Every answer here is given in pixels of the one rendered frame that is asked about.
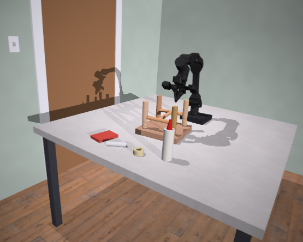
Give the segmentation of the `brown wooden stool legs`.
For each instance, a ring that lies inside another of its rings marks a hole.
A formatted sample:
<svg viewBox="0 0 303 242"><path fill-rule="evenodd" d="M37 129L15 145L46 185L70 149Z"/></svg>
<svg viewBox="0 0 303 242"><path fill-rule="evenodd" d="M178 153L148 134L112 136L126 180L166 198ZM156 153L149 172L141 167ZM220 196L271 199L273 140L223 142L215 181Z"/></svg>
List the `brown wooden stool legs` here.
<svg viewBox="0 0 303 242"><path fill-rule="evenodd" d="M157 106L156 106L156 117L148 116L148 101L143 101L142 104L142 128L147 129L147 120L154 120L161 123L168 124L169 120L165 119L169 115L171 115L171 124L172 128L175 129L176 135L176 124L177 124L177 115L182 116L182 126L187 125L187 116L188 116L188 106L189 100L184 99L183 101L183 112L178 112L177 106L172 106L172 110L166 110L162 107L162 95L157 95ZM161 116L161 112L165 112L166 114Z"/></svg>

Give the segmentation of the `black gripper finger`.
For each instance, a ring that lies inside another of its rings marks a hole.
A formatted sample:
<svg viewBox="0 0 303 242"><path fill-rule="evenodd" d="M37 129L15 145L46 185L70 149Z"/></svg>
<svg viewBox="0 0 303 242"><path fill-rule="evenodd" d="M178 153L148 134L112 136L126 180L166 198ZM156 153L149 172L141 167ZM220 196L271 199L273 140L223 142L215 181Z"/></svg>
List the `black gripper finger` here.
<svg viewBox="0 0 303 242"><path fill-rule="evenodd" d="M172 87L171 89L174 92L174 100L176 100L176 97L177 97L177 94L178 94L179 91L175 87Z"/></svg>
<svg viewBox="0 0 303 242"><path fill-rule="evenodd" d="M186 94L185 90L182 88L179 88L179 92L177 94L175 102L177 102L179 100L179 98L182 97L184 94Z"/></svg>

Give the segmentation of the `beige tape roll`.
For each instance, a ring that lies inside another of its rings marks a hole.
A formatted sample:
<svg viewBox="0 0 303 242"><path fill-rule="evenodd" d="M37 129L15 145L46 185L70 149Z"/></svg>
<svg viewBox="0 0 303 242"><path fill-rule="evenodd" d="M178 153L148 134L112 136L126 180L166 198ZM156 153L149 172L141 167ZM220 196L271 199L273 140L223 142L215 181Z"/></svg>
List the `beige tape roll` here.
<svg viewBox="0 0 303 242"><path fill-rule="evenodd" d="M144 155L144 148L142 148L142 147L135 147L133 149L133 155L135 155L135 156L143 156Z"/></svg>

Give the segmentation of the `flat red rectangular block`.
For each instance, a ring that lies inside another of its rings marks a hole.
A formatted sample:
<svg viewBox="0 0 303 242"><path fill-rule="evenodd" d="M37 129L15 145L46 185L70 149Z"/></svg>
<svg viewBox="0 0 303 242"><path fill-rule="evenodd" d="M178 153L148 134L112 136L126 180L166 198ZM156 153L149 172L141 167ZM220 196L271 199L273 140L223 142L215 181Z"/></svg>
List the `flat red rectangular block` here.
<svg viewBox="0 0 303 242"><path fill-rule="evenodd" d="M111 140L111 139L114 139L117 137L118 137L118 134L116 134L110 130L91 135L91 139L97 141L98 143L108 141L108 140Z"/></svg>

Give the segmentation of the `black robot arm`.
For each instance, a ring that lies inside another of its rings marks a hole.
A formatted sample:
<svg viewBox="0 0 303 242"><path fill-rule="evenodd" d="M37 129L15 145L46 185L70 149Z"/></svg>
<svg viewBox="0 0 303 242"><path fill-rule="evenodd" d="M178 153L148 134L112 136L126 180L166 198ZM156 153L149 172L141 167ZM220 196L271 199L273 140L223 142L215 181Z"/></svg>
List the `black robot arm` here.
<svg viewBox="0 0 303 242"><path fill-rule="evenodd" d="M197 59L197 60L196 60ZM187 64L188 63L188 64ZM203 68L203 59L200 57L199 53L191 53L191 54L182 54L175 60L175 65L178 69L178 73L183 73L188 76L190 68L193 74L192 85L196 85L198 91L196 94L193 94L189 97L189 106L191 106L191 110L189 115L198 116L199 108L202 107L201 96L199 94L199 74ZM179 75L173 76L173 83L183 83L187 82L187 76L183 75L179 77Z"/></svg>

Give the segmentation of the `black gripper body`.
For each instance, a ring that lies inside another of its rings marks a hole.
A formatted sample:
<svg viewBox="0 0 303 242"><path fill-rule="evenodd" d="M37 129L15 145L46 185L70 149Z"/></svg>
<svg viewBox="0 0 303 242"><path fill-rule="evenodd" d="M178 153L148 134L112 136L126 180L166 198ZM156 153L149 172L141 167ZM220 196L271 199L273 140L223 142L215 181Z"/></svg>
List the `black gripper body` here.
<svg viewBox="0 0 303 242"><path fill-rule="evenodd" d="M183 75L186 75L186 74L178 73L177 75L179 75L180 77L182 77ZM186 82L185 82L185 85L186 85ZM190 92L193 93L193 94L197 93L197 87L196 87L196 85L189 84L188 87L185 86L185 85L183 83L178 83L178 82L175 82L175 84L171 84L168 81L163 81L162 82L162 87L164 89L167 89L167 90L171 90L172 87L175 87L177 89L183 88L185 90L185 92L186 92L186 90L190 90Z"/></svg>

